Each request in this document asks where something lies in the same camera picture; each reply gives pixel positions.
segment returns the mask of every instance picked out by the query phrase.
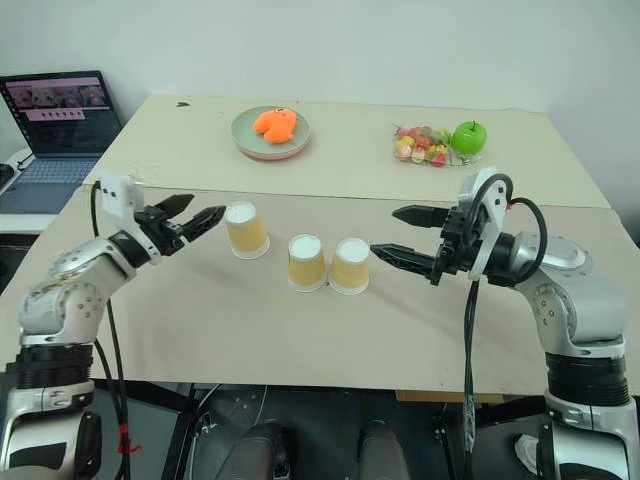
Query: white cup rim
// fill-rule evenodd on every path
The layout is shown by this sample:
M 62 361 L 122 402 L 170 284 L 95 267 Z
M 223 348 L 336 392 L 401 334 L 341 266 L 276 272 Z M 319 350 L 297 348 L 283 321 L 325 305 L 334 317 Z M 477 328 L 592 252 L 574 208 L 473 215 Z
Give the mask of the white cup rim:
M 250 218 L 247 219 L 247 220 L 243 220 L 241 222 L 230 220 L 229 219 L 229 215 L 230 215 L 231 211 L 236 207 L 249 207 L 252 210 Z M 231 205 L 229 205 L 227 207 L 226 211 L 224 212 L 224 220 L 225 220 L 225 222 L 227 222 L 229 225 L 233 225 L 233 226 L 236 226 L 236 227 L 243 227 L 245 225 L 248 225 L 249 223 L 251 223 L 251 222 L 253 222 L 255 220 L 256 216 L 257 216 L 256 206 L 253 203 L 248 202 L 246 200 L 240 200 L 240 201 L 237 201 L 237 202 L 233 202 Z
M 297 240 L 299 240 L 300 238 L 303 238 L 303 237 L 311 237 L 311 238 L 314 238 L 314 239 L 316 239 L 318 241 L 318 244 L 319 244 L 318 251 L 312 257 L 300 258 L 300 257 L 295 256 L 293 254 L 293 252 L 291 251 L 291 249 L 293 247 L 293 244 Z M 295 258 L 296 261 L 298 261 L 298 262 L 310 262 L 311 260 L 315 260 L 316 258 L 318 258 L 318 256 L 322 255 L 322 241 L 316 235 L 313 235 L 311 233 L 299 233 L 298 235 L 294 236 L 291 240 L 289 240 L 289 255 L 292 258 Z
M 361 245 L 365 246 L 367 248 L 367 255 L 361 260 L 351 260 L 351 259 L 345 258 L 344 255 L 340 254 L 340 248 L 346 242 L 357 242 L 357 243 L 360 243 Z M 362 240 L 361 238 L 357 238 L 357 237 L 347 237 L 347 238 L 341 240 L 340 243 L 338 243 L 338 246 L 336 247 L 336 256 L 340 259 L 340 261 L 342 261 L 344 263 L 348 263 L 349 265 L 362 265 L 369 258 L 369 253 L 370 253 L 369 244 L 367 242 L 365 242 L 364 240 Z

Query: plate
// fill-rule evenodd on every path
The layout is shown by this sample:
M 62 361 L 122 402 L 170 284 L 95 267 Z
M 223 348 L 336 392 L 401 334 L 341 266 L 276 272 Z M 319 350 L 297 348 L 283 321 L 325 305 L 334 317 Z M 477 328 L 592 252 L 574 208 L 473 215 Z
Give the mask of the plate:
M 285 143 L 269 143 L 262 135 L 253 130 L 253 124 L 260 116 L 269 110 L 281 108 L 278 106 L 255 107 L 238 115 L 231 124 L 233 140 L 242 153 L 259 160 L 282 160 L 300 152 L 309 143 L 311 130 L 307 120 L 296 113 L 296 128 L 293 129 L 294 138 Z

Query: red tag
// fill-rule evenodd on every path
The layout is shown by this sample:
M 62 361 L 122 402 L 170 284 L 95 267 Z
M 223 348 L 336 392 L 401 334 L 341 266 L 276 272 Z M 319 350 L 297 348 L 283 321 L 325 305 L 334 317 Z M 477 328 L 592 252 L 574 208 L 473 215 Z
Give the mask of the red tag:
M 123 434 L 129 434 L 129 424 L 125 423 L 123 425 L 120 425 L 120 429 L 119 432 L 120 434 L 120 440 L 118 441 L 118 453 L 120 455 L 122 455 L 122 453 L 124 452 L 124 449 L 122 448 L 122 435 Z M 136 453 L 137 451 L 142 450 L 142 445 L 137 445 L 133 448 L 131 448 L 131 439 L 129 439 L 129 453 Z

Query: white wall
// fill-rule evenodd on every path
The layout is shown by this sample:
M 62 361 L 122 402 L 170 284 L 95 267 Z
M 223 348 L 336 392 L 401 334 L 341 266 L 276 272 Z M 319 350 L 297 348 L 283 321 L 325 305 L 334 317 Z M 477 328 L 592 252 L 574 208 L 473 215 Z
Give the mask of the white wall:
M 548 111 L 640 237 L 639 21 L 637 0 L 0 0 L 0 74 L 99 68 L 125 118 L 151 92 Z

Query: plastic bag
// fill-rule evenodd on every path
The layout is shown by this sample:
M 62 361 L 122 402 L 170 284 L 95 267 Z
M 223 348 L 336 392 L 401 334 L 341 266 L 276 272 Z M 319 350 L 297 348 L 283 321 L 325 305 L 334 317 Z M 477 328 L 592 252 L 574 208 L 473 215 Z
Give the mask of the plastic bag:
M 460 155 L 451 146 L 452 135 L 446 128 L 434 130 L 428 125 L 396 127 L 394 157 L 403 162 L 428 164 L 435 167 L 465 166 L 480 155 Z

